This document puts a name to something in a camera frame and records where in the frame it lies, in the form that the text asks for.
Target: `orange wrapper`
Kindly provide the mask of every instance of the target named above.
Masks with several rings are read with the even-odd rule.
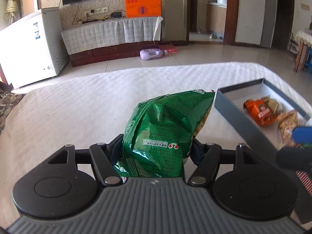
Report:
[[[249,99],[244,103],[244,109],[247,109],[250,116],[257,122],[259,126],[268,126],[276,121],[277,115],[273,115],[272,111],[261,100]]]

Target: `white chest freezer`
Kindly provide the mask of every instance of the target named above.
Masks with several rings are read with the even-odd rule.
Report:
[[[18,88],[59,74],[68,62],[61,47],[58,7],[35,11],[0,32],[0,64]]]

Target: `blue stool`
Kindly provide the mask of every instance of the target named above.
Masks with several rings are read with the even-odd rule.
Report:
[[[310,74],[312,74],[312,48],[309,49],[308,58],[305,66],[309,68]]]

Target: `silver screw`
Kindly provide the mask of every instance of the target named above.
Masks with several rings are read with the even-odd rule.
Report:
[[[120,178],[116,176],[109,176],[104,180],[104,182],[109,185],[116,185],[120,182]]]
[[[191,183],[194,185],[202,185],[206,183],[206,179],[201,176],[196,176],[196,177],[191,178]]]

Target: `power strip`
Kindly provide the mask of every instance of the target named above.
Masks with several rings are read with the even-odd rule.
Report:
[[[96,8],[92,10],[85,11],[85,17],[90,17],[91,15],[108,13],[108,7]]]

